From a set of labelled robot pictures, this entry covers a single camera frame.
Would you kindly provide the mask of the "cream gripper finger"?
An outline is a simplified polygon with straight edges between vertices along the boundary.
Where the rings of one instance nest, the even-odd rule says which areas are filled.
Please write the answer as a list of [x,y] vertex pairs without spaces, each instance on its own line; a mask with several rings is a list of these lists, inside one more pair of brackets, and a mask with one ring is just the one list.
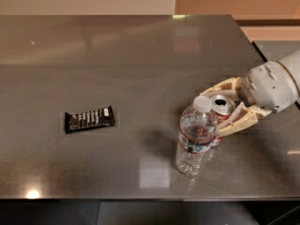
[[226,137],[250,128],[270,113],[270,110],[262,109],[258,105],[247,107],[241,102],[230,117],[217,126],[217,134]]
[[202,91],[201,95],[207,96],[209,98],[216,95],[222,95],[224,97],[232,99],[233,101],[241,101],[241,84],[241,77],[230,78]]

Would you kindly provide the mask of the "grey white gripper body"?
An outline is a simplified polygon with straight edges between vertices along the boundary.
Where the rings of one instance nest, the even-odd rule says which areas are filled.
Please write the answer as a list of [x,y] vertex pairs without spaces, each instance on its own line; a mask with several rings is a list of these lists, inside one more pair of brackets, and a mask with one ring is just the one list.
[[241,93],[248,105],[280,113],[299,98],[291,72],[279,62],[268,61],[252,68],[241,81]]

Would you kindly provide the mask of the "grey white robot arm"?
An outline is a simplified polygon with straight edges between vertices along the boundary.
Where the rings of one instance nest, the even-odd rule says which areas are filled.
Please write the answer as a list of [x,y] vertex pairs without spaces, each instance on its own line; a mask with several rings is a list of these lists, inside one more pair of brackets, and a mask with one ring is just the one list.
[[245,77],[220,82],[204,90],[202,95],[222,95],[238,102],[232,115],[217,126],[220,137],[252,127],[300,98],[300,52],[254,67]]

